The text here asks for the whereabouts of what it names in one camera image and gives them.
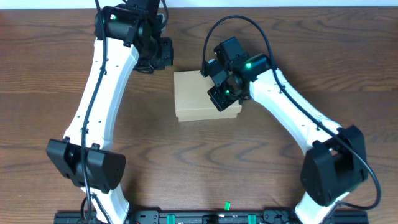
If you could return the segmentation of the cardboard box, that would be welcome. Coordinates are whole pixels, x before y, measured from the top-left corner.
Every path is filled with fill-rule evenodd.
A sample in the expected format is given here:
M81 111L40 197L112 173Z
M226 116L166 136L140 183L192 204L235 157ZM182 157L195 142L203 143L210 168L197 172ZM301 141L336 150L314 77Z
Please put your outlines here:
M175 114L179 122L236 118L242 106L235 102L218 111L207 91L213 87L211 78L203 78L199 71L174 73Z

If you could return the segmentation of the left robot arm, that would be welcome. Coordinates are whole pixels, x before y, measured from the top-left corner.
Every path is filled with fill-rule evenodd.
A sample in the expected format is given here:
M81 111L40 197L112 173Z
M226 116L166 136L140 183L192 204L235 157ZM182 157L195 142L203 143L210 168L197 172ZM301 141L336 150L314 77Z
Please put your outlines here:
M124 1L98 9L93 62L76 114L46 153L63 177L86 197L77 223L124 223L129 202L121 189L126 158L113 152L118 109L133 71L151 74L173 64L172 40L163 37L167 13L158 1Z

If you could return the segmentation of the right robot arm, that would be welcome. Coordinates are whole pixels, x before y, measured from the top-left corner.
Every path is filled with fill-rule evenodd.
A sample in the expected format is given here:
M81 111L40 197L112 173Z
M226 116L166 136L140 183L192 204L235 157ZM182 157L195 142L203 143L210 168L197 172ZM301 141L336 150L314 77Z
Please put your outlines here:
M324 116L287 82L265 54L218 54L202 65L212 103L225 110L245 97L268 110L292 135L305 159L300 180L305 194L294 212L301 223L321 223L368 179L363 133Z

